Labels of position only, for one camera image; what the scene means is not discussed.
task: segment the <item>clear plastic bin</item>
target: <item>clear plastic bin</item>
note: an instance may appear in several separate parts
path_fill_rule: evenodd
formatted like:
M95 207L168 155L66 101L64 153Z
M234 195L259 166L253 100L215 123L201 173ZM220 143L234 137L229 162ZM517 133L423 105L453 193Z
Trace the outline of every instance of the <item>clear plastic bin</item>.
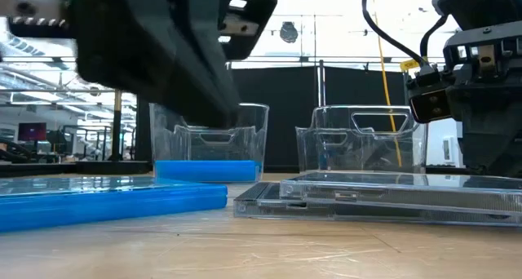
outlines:
M416 123L409 107L316 108L311 126L296 127L296 134L302 173L425 171L427 125Z
M216 130L191 126L161 105L150 104L153 159L254 161L258 172L255 180L250 181L259 181L263 172L268 111L267 105L241 104L237 126Z

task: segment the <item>monitor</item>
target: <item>monitor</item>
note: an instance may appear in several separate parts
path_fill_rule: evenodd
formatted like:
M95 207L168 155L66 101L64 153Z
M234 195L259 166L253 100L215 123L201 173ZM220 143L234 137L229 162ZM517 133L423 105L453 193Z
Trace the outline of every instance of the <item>monitor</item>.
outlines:
M46 123L18 124L19 141L44 141L47 139Z

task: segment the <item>yellow label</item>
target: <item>yellow label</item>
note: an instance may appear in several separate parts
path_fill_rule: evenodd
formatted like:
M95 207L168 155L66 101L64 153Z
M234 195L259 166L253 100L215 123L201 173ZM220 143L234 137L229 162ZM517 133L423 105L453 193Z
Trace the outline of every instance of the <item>yellow label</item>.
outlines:
M400 63L400 71L402 71L402 72L406 72L410 69L418 68L418 67L420 67L420 65L417 63L416 60L413 60L413 59Z

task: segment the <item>wooden table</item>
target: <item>wooden table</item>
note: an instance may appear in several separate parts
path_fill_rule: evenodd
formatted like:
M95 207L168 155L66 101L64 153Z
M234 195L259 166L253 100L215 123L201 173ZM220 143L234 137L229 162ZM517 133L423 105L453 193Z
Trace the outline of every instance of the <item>wooden table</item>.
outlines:
M234 219L232 200L248 187L229 187L226 210L1 235L0 278L513 279L522 273L518 229Z

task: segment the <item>blue plastic tray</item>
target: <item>blue plastic tray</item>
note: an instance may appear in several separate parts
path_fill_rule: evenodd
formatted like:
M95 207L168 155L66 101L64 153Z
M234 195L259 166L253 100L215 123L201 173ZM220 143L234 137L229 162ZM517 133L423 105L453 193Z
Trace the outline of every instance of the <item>blue plastic tray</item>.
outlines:
M212 210L227 187L151 177L0 179L0 232Z
M263 167L255 161L156 161L156 177L168 182L255 182Z

